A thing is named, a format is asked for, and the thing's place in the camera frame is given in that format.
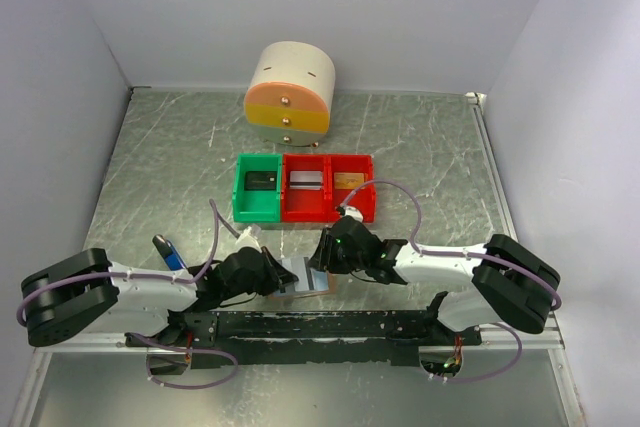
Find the silver crest card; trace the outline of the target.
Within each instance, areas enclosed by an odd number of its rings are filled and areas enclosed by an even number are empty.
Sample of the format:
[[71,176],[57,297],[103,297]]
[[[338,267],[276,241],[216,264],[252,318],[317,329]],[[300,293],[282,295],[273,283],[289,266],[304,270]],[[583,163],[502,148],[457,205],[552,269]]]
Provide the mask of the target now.
[[285,294],[302,295],[324,291],[327,287],[326,275],[311,269],[307,257],[282,258],[281,264],[294,273],[299,280],[286,287]]

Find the silver VIP card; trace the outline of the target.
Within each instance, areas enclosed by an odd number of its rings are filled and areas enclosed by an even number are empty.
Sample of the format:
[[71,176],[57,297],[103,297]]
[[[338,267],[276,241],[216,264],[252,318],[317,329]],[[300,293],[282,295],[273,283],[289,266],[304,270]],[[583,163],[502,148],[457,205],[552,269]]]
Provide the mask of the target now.
[[288,185],[294,190],[321,190],[323,172],[313,170],[294,170],[289,172]]

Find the tan leather card holder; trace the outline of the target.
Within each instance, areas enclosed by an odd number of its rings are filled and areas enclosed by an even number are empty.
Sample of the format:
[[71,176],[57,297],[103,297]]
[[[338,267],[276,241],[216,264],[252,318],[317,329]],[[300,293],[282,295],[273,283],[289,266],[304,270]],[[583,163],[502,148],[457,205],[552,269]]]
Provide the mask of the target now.
[[297,274],[298,280],[277,291],[270,298],[305,298],[330,294],[335,290],[334,278],[331,274],[313,269],[304,269]]

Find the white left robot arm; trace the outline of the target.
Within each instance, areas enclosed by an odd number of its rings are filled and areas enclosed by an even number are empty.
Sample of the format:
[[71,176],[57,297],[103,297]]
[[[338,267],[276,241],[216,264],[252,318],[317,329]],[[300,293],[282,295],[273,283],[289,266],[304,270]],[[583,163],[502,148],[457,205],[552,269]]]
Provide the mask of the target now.
[[128,267],[91,248],[25,278],[16,317],[33,347],[82,333],[138,333],[173,346],[187,332],[184,315],[228,307],[242,294],[269,296],[297,280],[266,248],[173,272]]

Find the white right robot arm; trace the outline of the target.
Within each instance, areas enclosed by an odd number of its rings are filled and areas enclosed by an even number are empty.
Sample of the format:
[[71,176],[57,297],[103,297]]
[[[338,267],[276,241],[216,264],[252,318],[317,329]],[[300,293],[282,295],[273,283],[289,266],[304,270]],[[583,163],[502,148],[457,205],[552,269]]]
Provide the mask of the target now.
[[362,271],[384,285],[463,286],[462,292],[439,293],[430,306],[424,331],[439,345],[467,328],[498,321],[539,334],[559,305],[560,274],[504,234],[466,247],[413,245],[405,239],[382,240],[346,216],[323,229],[309,265],[337,275]]

